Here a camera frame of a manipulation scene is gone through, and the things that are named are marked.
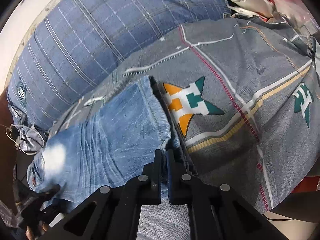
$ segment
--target silver screw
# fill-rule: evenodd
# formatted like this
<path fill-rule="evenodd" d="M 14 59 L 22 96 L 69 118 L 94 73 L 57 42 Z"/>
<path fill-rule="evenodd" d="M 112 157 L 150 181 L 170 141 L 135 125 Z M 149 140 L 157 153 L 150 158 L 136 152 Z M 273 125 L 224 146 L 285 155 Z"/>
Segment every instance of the silver screw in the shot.
<path fill-rule="evenodd" d="M 191 180 L 191 176 L 190 176 L 189 174 L 183 174 L 183 175 L 181 176 L 181 179 L 182 179 L 182 180 Z"/>
<path fill-rule="evenodd" d="M 146 180 L 148 180 L 148 176 L 147 175 L 140 175 L 139 177 L 138 177 L 138 180 L 139 181 L 146 181 Z"/>
<path fill-rule="evenodd" d="M 228 184 L 221 184 L 220 185 L 220 189 L 222 191 L 229 191 L 230 190 L 230 186 Z"/>
<path fill-rule="evenodd" d="M 110 188 L 108 186 L 103 186 L 100 188 L 100 193 L 107 194 L 110 191 Z"/>

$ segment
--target round logo on pillow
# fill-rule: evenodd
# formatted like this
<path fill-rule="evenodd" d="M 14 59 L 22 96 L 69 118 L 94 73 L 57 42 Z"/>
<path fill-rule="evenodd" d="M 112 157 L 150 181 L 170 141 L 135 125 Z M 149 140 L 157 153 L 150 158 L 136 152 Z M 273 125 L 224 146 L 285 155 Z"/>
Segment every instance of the round logo on pillow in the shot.
<path fill-rule="evenodd" d="M 19 78 L 20 81 L 17 84 L 17 95 L 18 95 L 18 100 L 22 106 L 25 106 L 27 104 L 26 102 L 26 84 L 23 82 L 22 78 Z"/>

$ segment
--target human hand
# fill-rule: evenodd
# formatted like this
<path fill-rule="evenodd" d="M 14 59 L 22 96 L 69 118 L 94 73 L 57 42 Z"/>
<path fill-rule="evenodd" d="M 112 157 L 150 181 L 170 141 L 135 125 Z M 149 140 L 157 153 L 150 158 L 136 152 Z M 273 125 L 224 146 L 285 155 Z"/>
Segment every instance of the human hand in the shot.
<path fill-rule="evenodd" d="M 44 232 L 49 230 L 49 226 L 47 224 L 42 224 L 42 229 Z M 27 231 L 26 231 L 26 237 L 28 240 L 35 240 L 35 235 L 33 234 L 32 230 L 30 227 L 27 227 Z"/>

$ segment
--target yellow stripe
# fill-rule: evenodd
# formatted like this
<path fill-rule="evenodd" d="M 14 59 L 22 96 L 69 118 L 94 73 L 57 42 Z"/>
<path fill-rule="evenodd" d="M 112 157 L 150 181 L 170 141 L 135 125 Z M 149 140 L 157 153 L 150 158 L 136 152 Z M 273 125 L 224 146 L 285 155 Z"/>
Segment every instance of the yellow stripe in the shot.
<path fill-rule="evenodd" d="M 298 78 L 300 78 L 300 75 L 304 75 L 308 72 L 310 67 L 307 67 L 305 70 L 303 70 L 302 72 L 300 72 L 300 74 L 297 74 L 296 76 L 294 76 L 292 79 L 288 80 L 286 83 L 282 84 L 281 86 L 271 90 L 270 92 L 266 93 L 265 95 L 262 96 L 262 98 L 256 102 L 255 106 L 253 107 L 253 109 L 250 111 L 252 115 L 255 114 L 255 112 L 257 112 L 257 110 L 263 105 L 263 100 L 271 97 L 272 95 L 274 95 L 275 93 L 278 93 L 279 91 L 283 90 L 284 88 L 286 88 L 287 86 L 289 86 L 291 83 L 293 83 L 294 81 L 296 81 Z M 208 140 L 205 140 L 197 145 L 194 145 L 193 147 L 190 147 L 188 149 L 189 153 L 195 152 L 197 150 L 200 150 L 206 146 L 215 144 L 217 142 L 224 142 L 226 140 L 228 140 L 231 136 L 233 136 L 237 131 L 239 131 L 239 129 L 244 125 L 244 120 L 241 119 L 233 128 L 231 128 L 225 135 L 223 135 L 222 137 L 217 137 L 217 138 L 210 138 Z"/>

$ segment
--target beige floor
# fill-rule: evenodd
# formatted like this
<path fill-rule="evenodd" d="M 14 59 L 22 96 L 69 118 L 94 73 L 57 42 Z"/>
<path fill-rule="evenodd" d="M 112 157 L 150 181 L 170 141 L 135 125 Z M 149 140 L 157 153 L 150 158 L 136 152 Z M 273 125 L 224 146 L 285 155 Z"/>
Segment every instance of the beige floor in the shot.
<path fill-rule="evenodd" d="M 28 40 L 26 33 L 32 33 L 37 25 L 59 0 L 24 0 L 17 6 L 0 33 L 0 93 L 6 84 L 10 69 L 19 58 L 23 43 Z M 284 218 L 267 212 L 266 216 L 273 219 Z M 289 240 L 307 240 L 316 227 L 315 223 L 299 220 L 271 221 Z"/>

